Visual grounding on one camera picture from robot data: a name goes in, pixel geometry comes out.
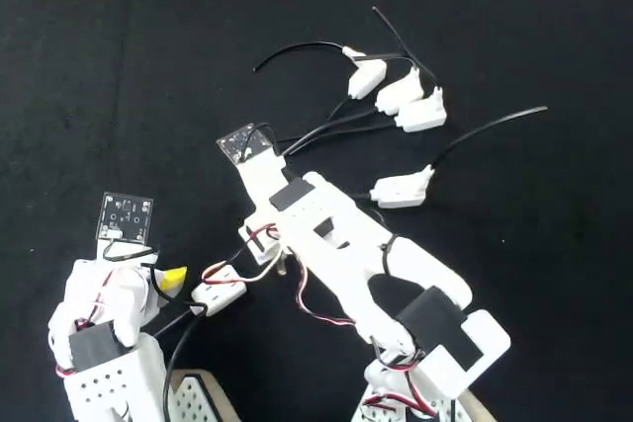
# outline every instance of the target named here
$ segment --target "cable connector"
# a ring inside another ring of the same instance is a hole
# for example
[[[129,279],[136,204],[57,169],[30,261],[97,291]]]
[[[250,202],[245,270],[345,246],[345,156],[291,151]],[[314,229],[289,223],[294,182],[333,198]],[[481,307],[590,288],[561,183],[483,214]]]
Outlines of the cable connector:
[[[378,86],[387,75],[387,63],[382,59],[354,61],[354,56],[366,56],[349,46],[343,47],[343,54],[351,59],[358,68],[349,78],[347,95],[351,99],[363,99]]]
[[[385,86],[376,97],[376,109],[387,116],[397,114],[400,108],[424,97],[419,81],[419,69],[412,66],[407,76]]]
[[[426,189],[435,170],[426,165],[420,172],[410,175],[381,178],[369,196],[380,208],[418,207],[426,199]]]
[[[405,132],[440,127],[445,122],[444,95],[439,87],[428,98],[401,106],[396,116],[396,126],[402,127]]]
[[[218,272],[217,277],[223,281],[239,279],[239,274],[233,266],[223,266]],[[218,313],[224,307],[233,303],[240,296],[246,294],[246,284],[244,282],[231,282],[230,284],[199,284],[191,292],[191,298],[197,303],[205,303],[207,305],[207,316]],[[191,311],[198,315],[202,308],[192,306]]]

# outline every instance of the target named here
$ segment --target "black tabletop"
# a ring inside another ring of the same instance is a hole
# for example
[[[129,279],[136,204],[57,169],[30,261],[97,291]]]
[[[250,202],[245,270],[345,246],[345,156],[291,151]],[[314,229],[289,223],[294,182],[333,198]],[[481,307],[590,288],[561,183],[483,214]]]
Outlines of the black tabletop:
[[[308,130],[350,74],[329,51],[251,67],[289,42],[393,50],[378,5],[444,85],[448,123],[325,140],[290,167],[364,192],[469,128],[548,105],[456,150],[422,207],[384,215],[510,334],[473,387],[499,420],[624,420],[612,417],[630,370],[632,1],[0,0],[5,419],[71,420],[46,323],[73,261],[94,257],[104,191],[155,199],[150,241],[163,265],[190,266],[193,286],[239,245],[252,208],[215,140],[249,122]],[[371,350],[299,312],[289,271],[206,321],[179,366],[213,372],[246,421],[349,420]],[[317,279],[306,300],[340,311]]]

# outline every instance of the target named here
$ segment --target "white wire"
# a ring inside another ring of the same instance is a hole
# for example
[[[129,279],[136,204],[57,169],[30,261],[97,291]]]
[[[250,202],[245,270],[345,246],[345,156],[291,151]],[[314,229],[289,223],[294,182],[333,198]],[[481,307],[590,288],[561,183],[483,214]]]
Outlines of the white wire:
[[[238,275],[236,279],[227,279],[225,281],[222,281],[222,280],[217,281],[217,280],[213,279],[213,274],[209,275],[208,277],[205,277],[205,275],[207,274],[207,271],[212,270],[212,269],[214,269],[216,267],[221,268],[224,265],[224,263],[226,262],[226,261],[224,261],[224,262],[220,262],[218,264],[214,264],[213,266],[208,267],[205,270],[205,272],[202,273],[203,281],[204,280],[210,281],[210,282],[213,282],[213,284],[232,284],[235,281],[244,282],[245,284],[250,284],[250,283],[253,283],[253,282],[261,281],[264,277],[266,277],[266,275],[271,271],[271,269],[273,267],[275,267],[275,265],[277,265],[279,260],[282,258],[283,254],[284,254],[284,250],[283,250],[283,248],[281,246],[279,246],[279,251],[277,252],[275,257],[270,261],[270,263],[266,266],[266,268],[263,271],[261,271],[258,275],[256,275],[255,277],[248,277],[248,278],[246,278],[246,277],[242,277],[242,276]]]
[[[306,264],[304,264],[303,262],[301,261],[297,261],[297,262],[299,262],[299,265],[301,266],[301,280],[299,283],[299,288],[297,289],[297,305],[299,306],[299,308],[305,313],[309,314],[310,316],[313,316],[314,318],[318,320],[327,321],[328,323],[331,323],[332,325],[354,326],[354,323],[351,321],[339,321],[339,320],[334,320],[334,319],[327,318],[324,316],[316,315],[306,306],[306,304],[304,303],[303,294],[304,294],[304,289],[306,288],[306,285],[308,284],[308,268],[306,267]]]

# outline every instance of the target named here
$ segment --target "white plastic bracket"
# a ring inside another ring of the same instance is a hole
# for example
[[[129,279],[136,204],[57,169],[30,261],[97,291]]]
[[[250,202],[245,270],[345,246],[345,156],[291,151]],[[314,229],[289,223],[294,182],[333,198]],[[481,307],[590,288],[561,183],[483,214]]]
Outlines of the white plastic bracket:
[[[197,376],[186,376],[174,396],[172,419],[180,422],[218,422],[216,408]]]

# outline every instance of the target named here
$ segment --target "white plastic part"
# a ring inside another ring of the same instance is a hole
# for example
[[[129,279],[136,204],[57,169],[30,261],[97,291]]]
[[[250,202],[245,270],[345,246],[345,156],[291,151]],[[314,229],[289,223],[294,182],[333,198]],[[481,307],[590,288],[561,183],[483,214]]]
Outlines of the white plastic part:
[[[366,56],[365,53],[355,51],[349,46],[343,47],[343,54],[354,61],[354,56]],[[378,86],[387,75],[387,63],[382,59],[369,61],[354,61],[358,68],[349,78],[347,95],[351,99],[363,99]]]
[[[146,249],[140,244],[130,246],[127,245],[130,253]],[[155,256],[147,257],[151,262]],[[108,285],[104,286],[109,275]],[[156,279],[162,281],[161,271],[156,271]],[[158,305],[158,296],[151,288],[146,268],[135,267],[127,261],[75,261],[66,280],[63,302],[48,322],[48,344],[57,364],[63,369],[73,368],[68,339],[77,331],[74,322],[88,318],[95,306],[91,321],[113,321],[117,339],[124,346],[132,347],[140,328],[158,314]]]
[[[443,126],[446,122],[442,88],[436,87],[426,99],[402,105],[396,116],[396,126],[405,132],[419,132]]]
[[[218,415],[198,378],[183,378],[174,399],[174,422],[218,422]]]
[[[426,400],[456,399],[510,347],[507,333],[485,310],[468,315],[462,323],[462,330],[483,356],[468,371],[464,371],[444,346],[437,346],[409,372]],[[388,353],[385,353],[385,358],[390,358]],[[374,361],[365,370],[365,379],[374,389],[410,394],[402,372],[383,369],[378,361]]]
[[[133,420],[162,422],[164,381],[160,347],[141,333],[129,353],[64,379],[64,387],[77,421],[116,421],[128,410]]]
[[[402,404],[394,405],[396,410],[364,407],[363,401],[372,396],[373,393],[371,385],[368,385],[358,407],[356,407],[351,422],[407,422],[407,412]]]
[[[224,266],[216,274],[214,274],[214,278],[215,277],[217,277],[218,280],[226,281],[238,279],[239,275],[233,266]],[[236,301],[244,294],[246,294],[246,284],[244,282],[213,285],[201,283],[193,289],[191,292],[191,298],[193,301],[205,303],[207,305],[207,316],[211,316],[218,313],[224,307]],[[192,306],[191,311],[195,314],[199,314],[202,311],[202,308],[199,306]]]
[[[389,241],[392,233],[359,210],[353,200],[321,175],[310,172],[304,180],[315,188],[278,212],[275,219],[282,245],[292,249],[336,295],[344,313],[356,322],[356,330],[365,341],[369,342],[373,336],[383,348],[411,354],[414,347],[410,335],[373,301],[367,286],[372,276],[385,272],[381,246]],[[321,236],[316,229],[328,219],[333,230]],[[393,250],[397,249],[399,240]],[[454,301],[470,301],[470,289],[457,274],[409,242],[415,252],[403,247],[404,252],[389,256],[394,276],[425,288],[435,285]]]
[[[426,200],[426,189],[435,170],[426,165],[420,172],[376,181],[369,196],[380,208],[418,207]]]
[[[388,116],[397,114],[400,107],[424,97],[424,90],[419,81],[419,69],[412,66],[407,76],[378,92],[376,109]]]

